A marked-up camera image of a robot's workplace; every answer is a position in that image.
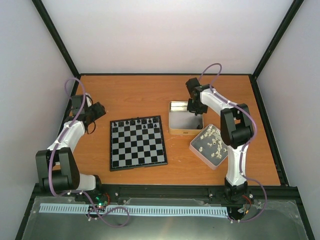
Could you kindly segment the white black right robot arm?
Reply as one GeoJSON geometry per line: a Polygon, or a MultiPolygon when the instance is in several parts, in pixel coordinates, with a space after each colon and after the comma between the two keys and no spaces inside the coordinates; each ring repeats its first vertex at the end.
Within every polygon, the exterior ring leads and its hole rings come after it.
{"type": "Polygon", "coordinates": [[[210,108],[220,116],[220,135],[228,152],[224,197],[235,202],[247,192],[246,156],[257,125],[246,104],[228,100],[210,84],[201,85],[197,78],[189,79],[185,85],[190,95],[187,103],[190,113],[204,114],[210,108]]]}

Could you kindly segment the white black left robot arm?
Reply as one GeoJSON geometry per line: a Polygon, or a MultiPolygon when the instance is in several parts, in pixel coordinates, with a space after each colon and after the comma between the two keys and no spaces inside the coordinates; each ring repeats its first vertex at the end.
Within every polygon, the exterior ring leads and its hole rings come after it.
{"type": "Polygon", "coordinates": [[[103,198],[104,188],[97,175],[79,172],[73,152],[89,126],[106,114],[100,102],[93,103],[90,94],[71,97],[71,116],[68,116],[57,139],[47,149],[35,155],[39,188],[43,192],[86,191],[92,201],[103,198]]]}

